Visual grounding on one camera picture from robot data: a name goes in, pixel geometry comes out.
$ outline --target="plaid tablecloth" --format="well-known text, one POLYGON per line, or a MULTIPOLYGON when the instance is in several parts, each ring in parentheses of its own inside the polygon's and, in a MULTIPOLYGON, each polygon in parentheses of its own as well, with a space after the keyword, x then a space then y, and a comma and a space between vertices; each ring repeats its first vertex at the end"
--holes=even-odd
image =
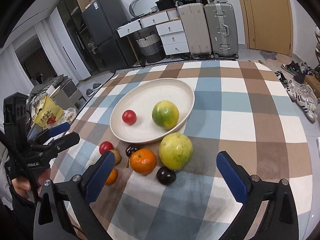
MULTIPOLYGON (((80 143, 60 153, 52 166, 54 182, 69 180, 100 157, 110 141, 122 155, 118 177, 91 207, 115 240, 219 239, 233 221, 237 203, 219 171, 216 155, 226 150, 249 174, 290 181, 299 218, 300 239, 309 220, 312 171, 306 136, 292 102, 274 73, 252 62, 207 61, 161 65, 123 73, 108 81, 80 112, 70 129, 80 143), (126 168, 127 143, 109 127, 116 103, 133 88, 158 78, 177 78, 195 91, 195 104, 180 129, 192 141, 191 162, 165 187, 157 167, 148 176, 126 168)), ((157 143, 145 145, 158 155, 157 143)), ((258 213, 247 238, 262 218, 258 213)))

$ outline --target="doormat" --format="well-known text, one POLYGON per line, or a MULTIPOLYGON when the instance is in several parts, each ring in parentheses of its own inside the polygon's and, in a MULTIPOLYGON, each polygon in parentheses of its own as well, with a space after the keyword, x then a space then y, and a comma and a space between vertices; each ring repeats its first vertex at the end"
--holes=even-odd
POLYGON ((236 61, 236 60, 234 58, 218 58, 218 59, 190 59, 190 60, 168 61, 168 62, 146 65, 144 67, 119 69, 114 73, 113 76, 127 73, 127 72, 130 72, 133 70, 140 70, 140 69, 149 68, 149 67, 163 66, 163 65, 169 65, 169 64, 178 64, 178 63, 186 63, 186 62, 197 62, 197 61, 236 61))
POLYGON ((284 54, 276 53, 276 52, 270 52, 270 51, 265 51, 262 50, 260 51, 260 55, 264 58, 266 64, 268 67, 273 71, 281 71, 286 79, 290 79, 293 77, 290 73, 287 71, 284 71, 281 68, 281 65, 287 65, 290 64, 291 61, 293 61, 293 58, 284 54))

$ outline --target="suitcase handle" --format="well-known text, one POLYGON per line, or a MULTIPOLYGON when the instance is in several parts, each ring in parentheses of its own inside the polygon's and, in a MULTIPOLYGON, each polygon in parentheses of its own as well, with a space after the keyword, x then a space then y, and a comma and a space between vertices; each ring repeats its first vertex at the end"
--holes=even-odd
POLYGON ((227 34, 225 36, 229 36, 229 27, 225 24, 223 24, 223 26, 227 29, 227 34))

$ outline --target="silver suitcase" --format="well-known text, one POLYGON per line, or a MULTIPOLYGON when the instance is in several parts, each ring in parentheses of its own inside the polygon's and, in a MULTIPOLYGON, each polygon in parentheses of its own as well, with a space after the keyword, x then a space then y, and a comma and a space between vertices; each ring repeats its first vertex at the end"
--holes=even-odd
POLYGON ((229 3, 204 6, 214 57, 238 58, 238 31, 235 12, 229 3))
POLYGON ((178 7, 191 55, 211 54, 210 36, 202 3, 178 7))

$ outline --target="gray floor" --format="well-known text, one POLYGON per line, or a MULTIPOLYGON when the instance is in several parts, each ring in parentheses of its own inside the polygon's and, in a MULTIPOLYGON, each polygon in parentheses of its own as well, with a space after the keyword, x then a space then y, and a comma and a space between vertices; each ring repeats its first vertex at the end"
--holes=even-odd
MULTIPOLYGON (((265 62, 264 58, 260 55, 260 50, 246 49, 245 46, 243 45, 239 46, 238 61, 247 61, 247 60, 257 61, 259 59, 265 62)), ((157 63, 168 62, 168 61, 178 61, 178 60, 181 60, 181 58, 178 56, 175 56, 174 58, 164 59, 157 63)), ((77 87, 82 92, 84 97, 87 100, 89 100, 90 98, 86 96, 86 90, 88 88, 91 89, 94 83, 104 84, 111 76, 112 76, 112 73, 105 73, 105 72, 100 73, 88 78, 88 80, 80 83, 77 87)), ((300 118, 300 121, 302 123, 303 129, 307 137, 311 164, 312 164, 312 173, 313 173, 312 204, 311 204, 309 223, 308 223, 307 231, 304 237, 304 239, 306 239, 307 236, 309 236, 309 234, 312 232, 312 230, 315 228, 315 226, 320 220, 320 201, 319 201, 320 199, 320 158, 319 158, 319 151, 318 151, 318 145, 317 145, 317 139, 318 137, 320 137, 320 127, 318 122, 311 124, 305 117, 305 114, 302 111, 302 109, 298 107, 296 103, 292 103, 292 105, 300 118)))

